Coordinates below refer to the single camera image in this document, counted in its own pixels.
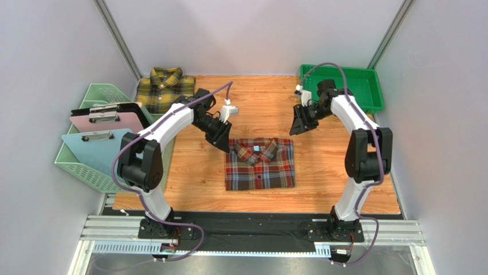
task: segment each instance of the yellow plaid shirt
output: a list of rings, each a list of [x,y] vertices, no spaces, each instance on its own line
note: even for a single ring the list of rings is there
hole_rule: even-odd
[[[166,113],[181,95],[193,96],[195,77],[184,76],[181,68],[152,68],[150,77],[143,77],[137,86],[136,102],[149,113]]]

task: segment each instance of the blue clipboard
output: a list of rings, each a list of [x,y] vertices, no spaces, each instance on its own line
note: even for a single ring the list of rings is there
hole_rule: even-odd
[[[61,137],[80,163],[111,176],[112,162],[120,151],[122,137],[128,132],[132,133],[130,129],[118,129],[72,133]],[[125,183],[118,175],[117,179]]]

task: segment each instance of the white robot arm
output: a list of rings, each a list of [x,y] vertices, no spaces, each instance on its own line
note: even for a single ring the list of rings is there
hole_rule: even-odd
[[[192,107],[183,108],[186,104],[209,93],[207,90],[199,89],[194,97],[179,97],[168,112],[153,125],[137,134],[127,133],[123,137],[121,148],[137,137],[145,136],[122,154],[117,172],[131,186],[131,189],[142,196],[141,201],[145,204],[146,216],[149,217],[149,210],[151,216],[165,221],[171,213],[171,206],[166,202],[162,188],[158,188],[163,176],[161,153],[182,129],[193,124],[205,132],[206,140],[213,146],[229,152],[229,132],[232,124],[207,113],[215,103],[213,96]],[[138,153],[142,153],[143,157],[139,158]]]
[[[345,157],[345,169],[349,178],[341,199],[332,207],[330,212],[330,234],[338,237],[354,233],[357,230],[359,226],[357,213],[361,211],[367,195],[373,188],[371,184],[377,181],[380,176],[376,152],[368,152],[368,145],[374,146],[374,142],[373,134],[367,124],[379,137],[384,174],[389,173],[391,168],[393,139],[392,131],[389,128],[380,128],[368,118],[357,105],[351,92],[347,92],[349,100],[344,94],[344,89],[337,89],[333,80],[324,80],[317,85],[319,101],[310,104],[311,93],[297,89],[296,94],[302,97],[302,104],[294,106],[294,121],[290,130],[290,135],[298,135],[315,129],[320,119],[336,115],[351,136]]]

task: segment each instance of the wooden surface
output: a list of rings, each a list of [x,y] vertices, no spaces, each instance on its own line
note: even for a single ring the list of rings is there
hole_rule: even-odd
[[[176,137],[165,197],[174,210],[328,213],[340,199],[347,179],[344,156],[349,135],[338,118],[320,120],[317,129],[289,136],[293,121],[296,76],[198,76],[196,88],[210,91],[233,81],[230,99],[239,107],[232,116],[231,138],[280,137],[294,141],[296,187],[226,191],[224,152],[188,126]],[[218,111],[225,91],[215,95]],[[142,209],[134,194],[117,194],[114,209]],[[399,213],[390,178],[374,187],[364,213]]]

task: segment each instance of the green basket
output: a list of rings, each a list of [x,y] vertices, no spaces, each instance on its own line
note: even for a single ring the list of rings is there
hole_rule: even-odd
[[[133,102],[117,87],[111,84],[91,84],[86,92],[85,98],[81,103],[81,108],[91,108],[95,104],[110,104],[118,102]],[[162,116],[162,114],[152,115],[145,107],[141,108],[148,121],[152,124],[154,121]],[[76,127],[72,124],[68,133],[79,133]],[[166,179],[168,177],[168,170],[170,167],[171,154],[173,151],[174,140],[171,140],[163,151],[163,178],[160,182],[160,187],[164,189]],[[102,193],[116,193],[126,192],[118,188],[113,182],[112,178],[103,174],[100,171],[86,166],[78,161],[71,150],[62,144],[61,149],[54,161],[56,165],[66,170],[82,182],[93,187],[95,190]]]
[[[301,65],[300,79],[315,65]],[[365,113],[375,114],[383,110],[383,95],[381,94],[380,81],[375,70],[343,68],[347,78],[348,89],[351,90],[357,104]],[[312,99],[318,100],[317,84],[324,79],[334,79],[338,88],[344,87],[343,78],[339,70],[332,66],[322,66],[314,70],[306,78],[303,86],[312,92]]]

